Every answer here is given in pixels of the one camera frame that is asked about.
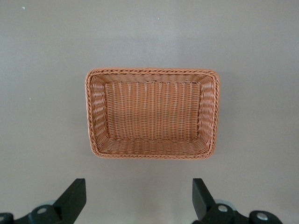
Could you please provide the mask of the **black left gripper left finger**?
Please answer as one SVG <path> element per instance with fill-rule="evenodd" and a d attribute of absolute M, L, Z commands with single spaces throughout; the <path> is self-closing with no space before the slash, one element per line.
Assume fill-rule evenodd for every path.
<path fill-rule="evenodd" d="M 0 224 L 74 224 L 85 204 L 86 182 L 78 178 L 52 205 L 38 206 L 19 219 L 0 213 Z"/>

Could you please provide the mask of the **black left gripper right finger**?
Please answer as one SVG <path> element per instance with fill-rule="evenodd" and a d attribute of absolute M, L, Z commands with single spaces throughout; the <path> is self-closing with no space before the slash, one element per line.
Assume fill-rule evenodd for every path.
<path fill-rule="evenodd" d="M 225 203 L 217 203 L 201 178 L 192 180 L 192 203 L 197 215 L 192 224 L 283 224 L 267 211 L 254 210 L 246 217 Z"/>

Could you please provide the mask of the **brown woven basket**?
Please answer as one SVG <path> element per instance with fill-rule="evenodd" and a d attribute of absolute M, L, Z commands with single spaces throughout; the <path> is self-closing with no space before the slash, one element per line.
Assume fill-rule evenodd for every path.
<path fill-rule="evenodd" d="M 96 68 L 86 75 L 85 98 L 98 157 L 196 160 L 214 153 L 220 78 L 212 70 Z"/>

